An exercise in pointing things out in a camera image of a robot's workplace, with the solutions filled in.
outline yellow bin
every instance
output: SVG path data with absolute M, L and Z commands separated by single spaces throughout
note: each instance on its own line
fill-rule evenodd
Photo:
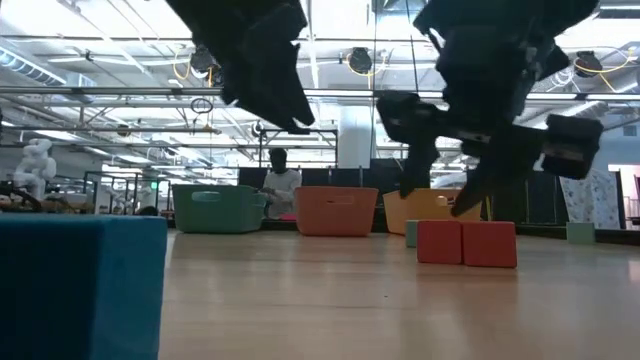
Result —
M 387 227 L 392 234 L 404 235 L 407 220 L 462 220 L 479 221 L 482 204 L 467 211 L 462 216 L 451 216 L 451 201 L 460 190 L 457 189 L 416 189 L 406 199 L 400 198 L 400 192 L 383 195 Z

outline red block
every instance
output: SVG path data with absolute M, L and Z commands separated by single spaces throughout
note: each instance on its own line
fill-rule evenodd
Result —
M 417 235 L 418 262 L 462 264 L 462 228 L 459 222 L 420 221 Z
M 510 222 L 463 222 L 462 253 L 465 265 L 515 268 L 516 227 Z

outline person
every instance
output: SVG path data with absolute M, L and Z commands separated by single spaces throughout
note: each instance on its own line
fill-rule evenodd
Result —
M 271 172 L 264 178 L 260 192 L 267 195 L 267 217 L 280 219 L 295 213 L 295 190 L 302 185 L 302 175 L 287 169 L 287 152 L 282 148 L 269 151 Z

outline blue block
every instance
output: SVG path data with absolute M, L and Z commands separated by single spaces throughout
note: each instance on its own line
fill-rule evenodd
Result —
M 155 360 L 158 217 L 0 214 L 0 358 Z

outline small green cube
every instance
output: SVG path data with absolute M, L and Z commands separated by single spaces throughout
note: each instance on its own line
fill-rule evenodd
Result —
M 567 223 L 567 241 L 576 245 L 595 244 L 595 226 L 593 223 Z
M 407 220 L 405 231 L 405 245 L 408 248 L 415 248 L 418 243 L 418 223 L 420 220 Z

